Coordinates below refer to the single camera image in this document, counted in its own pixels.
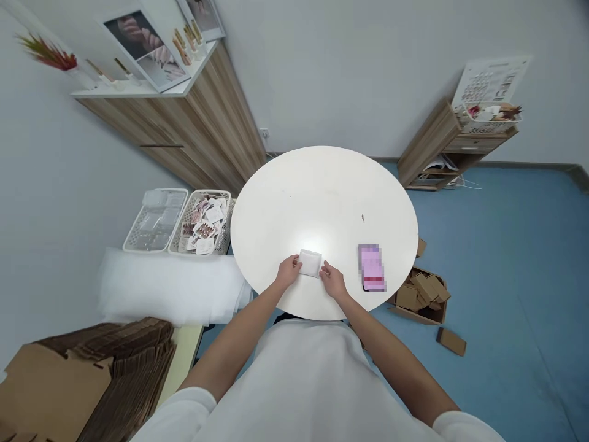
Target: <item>framed photo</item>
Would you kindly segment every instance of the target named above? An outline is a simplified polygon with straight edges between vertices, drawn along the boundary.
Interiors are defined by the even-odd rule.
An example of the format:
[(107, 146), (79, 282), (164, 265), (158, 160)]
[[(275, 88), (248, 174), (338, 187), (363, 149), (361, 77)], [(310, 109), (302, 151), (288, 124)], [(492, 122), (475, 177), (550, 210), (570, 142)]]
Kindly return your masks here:
[(196, 22), (202, 38), (206, 41), (225, 37), (214, 0), (176, 0), (189, 25)]
[(157, 92), (190, 78), (141, 8), (99, 22)]

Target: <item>white shirt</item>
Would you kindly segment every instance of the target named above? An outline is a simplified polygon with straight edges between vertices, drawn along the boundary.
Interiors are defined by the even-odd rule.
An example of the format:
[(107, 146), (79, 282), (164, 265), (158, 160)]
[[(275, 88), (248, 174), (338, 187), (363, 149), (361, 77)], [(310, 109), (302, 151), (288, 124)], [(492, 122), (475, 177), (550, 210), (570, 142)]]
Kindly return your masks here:
[(433, 429), (389, 394), (342, 322), (288, 319), (260, 339), (251, 367), (216, 403), (180, 390), (133, 442), (503, 441), (474, 416), (449, 411)]

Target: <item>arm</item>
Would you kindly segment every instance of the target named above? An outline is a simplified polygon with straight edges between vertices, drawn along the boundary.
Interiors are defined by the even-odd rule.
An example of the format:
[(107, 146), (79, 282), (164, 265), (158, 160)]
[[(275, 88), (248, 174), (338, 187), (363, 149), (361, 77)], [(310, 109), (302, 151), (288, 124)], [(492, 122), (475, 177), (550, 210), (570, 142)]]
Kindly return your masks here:
[(413, 416), (432, 426), (460, 409), (405, 345), (350, 296), (344, 276), (327, 261), (319, 272), (327, 293), (345, 313), (374, 363)]
[(302, 263), (297, 263), (298, 257), (289, 256), (280, 264), (276, 280), (223, 329), (186, 376), (179, 390), (202, 387), (217, 402), (221, 400), (252, 354), (280, 297), (299, 274)]

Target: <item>small wooden side cabinet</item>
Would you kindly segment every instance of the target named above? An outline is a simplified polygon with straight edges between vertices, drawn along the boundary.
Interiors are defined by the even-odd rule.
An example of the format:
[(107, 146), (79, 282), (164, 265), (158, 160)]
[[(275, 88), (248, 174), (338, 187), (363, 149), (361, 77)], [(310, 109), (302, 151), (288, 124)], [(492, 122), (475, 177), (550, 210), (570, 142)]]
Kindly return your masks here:
[[(399, 181), (406, 189), (440, 190), (517, 133), (514, 126), (502, 134), (463, 134), (450, 101), (444, 98), (399, 160)], [(424, 169), (441, 153), (447, 155), (458, 170), (440, 169), (428, 173), (426, 180), (419, 179)]]
[(128, 85), (73, 95), (187, 184), (237, 196), (266, 151), (223, 43), (211, 44), (201, 63), (191, 80), (161, 94)]

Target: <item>red plant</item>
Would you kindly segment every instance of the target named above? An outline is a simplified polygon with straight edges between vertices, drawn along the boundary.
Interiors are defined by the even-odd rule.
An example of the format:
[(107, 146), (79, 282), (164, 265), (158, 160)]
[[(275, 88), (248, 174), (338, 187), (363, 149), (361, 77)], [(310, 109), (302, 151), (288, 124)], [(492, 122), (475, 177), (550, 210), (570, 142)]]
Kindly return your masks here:
[(27, 53), (35, 60), (60, 71), (69, 71), (78, 65), (73, 53), (68, 54), (52, 42), (46, 43), (40, 36), (34, 37), (30, 33), (29, 36), (30, 38), (16, 34), (20, 44), (27, 49)]

